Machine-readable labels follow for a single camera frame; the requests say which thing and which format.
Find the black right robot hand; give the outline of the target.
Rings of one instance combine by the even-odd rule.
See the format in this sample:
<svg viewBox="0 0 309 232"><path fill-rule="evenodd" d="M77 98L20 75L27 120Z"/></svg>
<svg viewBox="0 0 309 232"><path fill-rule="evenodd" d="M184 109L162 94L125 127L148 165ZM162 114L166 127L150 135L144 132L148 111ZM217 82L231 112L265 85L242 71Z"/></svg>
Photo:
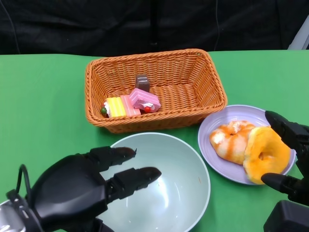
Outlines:
<svg viewBox="0 0 309 232"><path fill-rule="evenodd" d="M265 232L307 232L309 230L309 127L288 121L283 116L266 111L265 117L281 140L295 150L295 164L303 175L297 179L289 175L262 175L269 187L288 195L277 202L263 228Z"/></svg>

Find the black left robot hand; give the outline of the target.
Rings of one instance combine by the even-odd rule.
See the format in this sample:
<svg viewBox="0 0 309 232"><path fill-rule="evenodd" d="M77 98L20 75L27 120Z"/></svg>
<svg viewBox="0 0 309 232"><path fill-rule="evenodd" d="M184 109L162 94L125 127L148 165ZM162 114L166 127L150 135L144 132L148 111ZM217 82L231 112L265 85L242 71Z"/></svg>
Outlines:
<svg viewBox="0 0 309 232"><path fill-rule="evenodd" d="M31 189L30 206L45 232L110 232L98 219L108 204L131 196L161 176L155 167L127 169L105 180L100 174L134 158L129 147L91 149L67 156L48 168Z"/></svg>

